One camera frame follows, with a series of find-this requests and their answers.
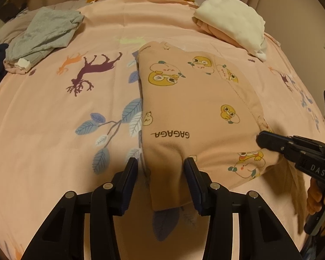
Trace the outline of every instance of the deer print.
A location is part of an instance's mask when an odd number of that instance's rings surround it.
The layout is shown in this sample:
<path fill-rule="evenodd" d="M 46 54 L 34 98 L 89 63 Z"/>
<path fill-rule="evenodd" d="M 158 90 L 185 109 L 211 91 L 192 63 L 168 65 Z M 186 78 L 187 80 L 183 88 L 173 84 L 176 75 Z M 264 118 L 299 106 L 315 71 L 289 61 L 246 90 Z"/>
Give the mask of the deer print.
<path fill-rule="evenodd" d="M 61 75 L 64 72 L 67 72 L 68 71 L 68 68 L 66 66 L 69 65 L 69 64 L 73 64 L 73 63 L 77 63 L 77 62 L 81 61 L 82 60 L 82 57 L 84 55 L 81 55 L 80 53 L 78 53 L 78 55 L 75 56 L 74 58 L 72 57 L 73 55 L 71 57 L 68 57 L 67 56 L 67 59 L 64 61 L 64 63 L 62 64 L 62 66 L 59 67 L 59 70 L 57 71 L 57 74 L 58 75 Z"/>
<path fill-rule="evenodd" d="M 72 93 L 72 91 L 74 91 L 75 96 L 77 96 L 77 94 L 79 94 L 81 91 L 83 91 L 83 83 L 84 82 L 89 85 L 89 88 L 87 89 L 87 91 L 89 91 L 89 90 L 91 91 L 91 89 L 94 88 L 94 86 L 90 81 L 83 79 L 84 74 L 95 73 L 95 72 L 105 72 L 105 71 L 111 70 L 112 68 L 114 68 L 115 62 L 120 60 L 122 53 L 119 53 L 119 57 L 117 57 L 115 60 L 112 60 L 111 62 L 109 61 L 109 58 L 106 55 L 101 55 L 101 56 L 104 56 L 106 58 L 106 61 L 102 64 L 92 64 L 94 62 L 94 60 L 97 58 L 97 55 L 95 55 L 94 59 L 89 63 L 87 61 L 87 58 L 83 57 L 85 60 L 84 67 L 78 73 L 77 78 L 71 80 L 73 85 L 66 88 L 67 92 Z"/>

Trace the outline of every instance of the purple deer print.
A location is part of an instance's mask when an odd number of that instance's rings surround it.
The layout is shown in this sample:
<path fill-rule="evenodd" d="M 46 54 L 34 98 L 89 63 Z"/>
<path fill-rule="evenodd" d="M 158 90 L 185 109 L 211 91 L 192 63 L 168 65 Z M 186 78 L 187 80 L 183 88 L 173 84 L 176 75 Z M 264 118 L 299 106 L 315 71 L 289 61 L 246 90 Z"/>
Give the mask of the purple deer print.
<path fill-rule="evenodd" d="M 85 59 L 84 67 L 78 73 L 77 78 L 71 80 L 73 85 L 66 88 L 67 92 L 72 93 L 72 91 L 74 91 L 75 96 L 77 96 L 77 94 L 79 94 L 81 91 L 83 91 L 83 83 L 84 82 L 89 85 L 89 88 L 87 89 L 87 91 L 89 91 L 89 90 L 91 91 L 91 89 L 94 88 L 94 86 L 90 81 L 83 79 L 84 74 L 95 73 L 95 72 L 105 72 L 105 71 L 111 70 L 112 68 L 114 68 L 115 62 L 120 60 L 122 53 L 119 53 L 119 57 L 117 57 L 115 60 L 112 60 L 111 62 L 109 61 L 109 58 L 106 55 L 101 55 L 101 56 L 104 56 L 106 58 L 106 61 L 102 64 L 92 64 L 94 62 L 94 60 L 97 58 L 97 55 L 94 55 L 94 59 L 89 63 L 87 62 L 87 58 L 83 57 Z"/>

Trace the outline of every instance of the wall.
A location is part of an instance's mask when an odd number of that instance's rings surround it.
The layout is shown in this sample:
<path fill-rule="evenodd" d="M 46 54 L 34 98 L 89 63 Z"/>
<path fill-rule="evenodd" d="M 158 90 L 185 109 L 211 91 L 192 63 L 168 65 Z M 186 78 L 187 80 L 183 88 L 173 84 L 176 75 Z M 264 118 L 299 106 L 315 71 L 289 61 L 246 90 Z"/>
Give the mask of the wall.
<path fill-rule="evenodd" d="M 256 10 L 324 115 L 324 8 L 318 0 L 259 0 Z"/>

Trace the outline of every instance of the metal screw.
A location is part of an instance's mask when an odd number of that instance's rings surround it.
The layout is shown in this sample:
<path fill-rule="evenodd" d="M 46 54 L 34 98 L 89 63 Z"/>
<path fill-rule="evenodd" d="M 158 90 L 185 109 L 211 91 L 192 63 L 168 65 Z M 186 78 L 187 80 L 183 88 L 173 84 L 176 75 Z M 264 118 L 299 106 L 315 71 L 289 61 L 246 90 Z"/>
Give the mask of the metal screw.
<path fill-rule="evenodd" d="M 111 188 L 113 188 L 113 184 L 112 183 L 106 183 L 103 185 L 103 188 L 105 190 L 110 190 Z"/>
<path fill-rule="evenodd" d="M 209 186 L 214 190 L 220 189 L 220 184 L 218 183 L 211 183 Z"/>
<path fill-rule="evenodd" d="M 257 198 L 259 196 L 259 194 L 256 191 L 250 191 L 249 192 L 249 196 L 251 198 Z"/>
<path fill-rule="evenodd" d="M 75 192 L 73 192 L 73 191 L 69 191 L 69 192 L 65 193 L 66 198 L 72 198 L 74 196 L 75 196 Z"/>

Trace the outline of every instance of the pink bedsheet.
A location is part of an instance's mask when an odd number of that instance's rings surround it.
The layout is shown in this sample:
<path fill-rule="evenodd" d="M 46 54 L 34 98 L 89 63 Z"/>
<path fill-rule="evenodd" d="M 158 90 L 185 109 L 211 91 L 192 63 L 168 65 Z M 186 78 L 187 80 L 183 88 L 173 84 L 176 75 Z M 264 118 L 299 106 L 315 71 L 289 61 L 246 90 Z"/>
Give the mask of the pink bedsheet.
<path fill-rule="evenodd" d="M 195 8 L 181 0 L 107 0 L 86 6 L 81 9 L 84 23 L 67 48 L 52 53 L 28 75 L 3 79 L 0 247 L 7 257 L 20 259 L 66 191 L 92 191 L 111 180 L 128 156 L 142 159 L 135 52 L 149 41 L 206 51 L 235 63 L 275 132 L 325 140 L 323 117 L 277 44 L 267 37 L 268 61 L 261 63 L 244 49 L 205 34 L 192 20 Z M 153 212 L 147 177 L 140 166 L 131 206 L 114 219 L 121 258 L 202 259 L 208 219 L 191 205 Z M 305 185 L 307 178 L 281 163 L 236 191 L 257 190 L 300 248 Z M 237 259 L 235 223 L 234 228 Z M 85 258 L 90 258 L 87 230 Z"/>

